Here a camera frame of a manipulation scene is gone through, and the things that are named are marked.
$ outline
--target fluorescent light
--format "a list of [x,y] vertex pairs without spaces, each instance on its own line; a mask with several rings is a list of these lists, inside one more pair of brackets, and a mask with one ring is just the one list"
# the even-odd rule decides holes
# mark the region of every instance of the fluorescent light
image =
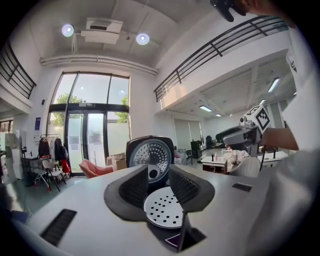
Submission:
[[210,108],[208,108],[208,107],[206,107],[206,106],[200,106],[200,109],[202,109],[202,110],[205,110],[205,111],[208,111],[208,112],[211,112],[212,110],[210,109]]
[[74,34],[74,27],[71,24],[66,24],[62,27],[61,32],[65,37],[71,37]]
[[270,87],[269,90],[268,90],[268,93],[271,93],[271,92],[274,90],[274,88],[276,87],[276,85],[277,85],[277,83],[279,82],[279,80],[280,80],[280,78],[275,78],[275,79],[273,80],[272,85],[271,85],[271,87]]
[[135,40],[139,45],[144,46],[149,43],[150,38],[147,34],[141,33],[136,36]]
[[263,100],[261,100],[259,105],[262,105],[265,101],[266,101],[266,99],[264,98]]

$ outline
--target air conditioning unit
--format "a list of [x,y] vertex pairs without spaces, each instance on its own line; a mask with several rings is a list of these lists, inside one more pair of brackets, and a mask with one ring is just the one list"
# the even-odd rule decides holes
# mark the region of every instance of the air conditioning unit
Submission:
[[115,45],[120,35],[123,22],[108,18],[87,18],[85,30],[81,36],[86,42]]

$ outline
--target pink chair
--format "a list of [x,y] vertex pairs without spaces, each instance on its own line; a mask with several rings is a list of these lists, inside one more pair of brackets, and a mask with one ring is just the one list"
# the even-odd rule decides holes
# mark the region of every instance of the pink chair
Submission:
[[80,169],[83,171],[85,176],[90,179],[93,177],[105,175],[112,173],[114,169],[112,167],[99,167],[94,165],[92,162],[90,162],[87,159],[84,159],[80,164]]

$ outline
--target tree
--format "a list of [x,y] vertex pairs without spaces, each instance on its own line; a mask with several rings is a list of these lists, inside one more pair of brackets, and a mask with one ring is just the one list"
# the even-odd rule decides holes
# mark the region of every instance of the tree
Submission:
[[[66,104],[68,102],[70,93],[63,93],[60,94],[59,97],[56,99],[57,104]],[[70,103],[80,103],[82,101],[81,98],[77,98],[77,96],[71,96]],[[52,126],[63,126],[65,123],[66,113],[65,112],[54,112],[53,116],[55,117],[54,120],[50,122]],[[80,118],[82,115],[77,114],[73,115],[72,118]]]
[[[124,106],[128,105],[128,94],[121,100],[121,104]],[[115,112],[114,114],[119,117],[117,123],[128,123],[128,113]]]

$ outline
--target person's arm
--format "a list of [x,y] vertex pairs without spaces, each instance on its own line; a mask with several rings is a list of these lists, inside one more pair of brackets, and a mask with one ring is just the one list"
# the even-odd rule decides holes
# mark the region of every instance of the person's arm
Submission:
[[287,150],[299,150],[297,142],[289,128],[266,129],[262,136],[261,144]]

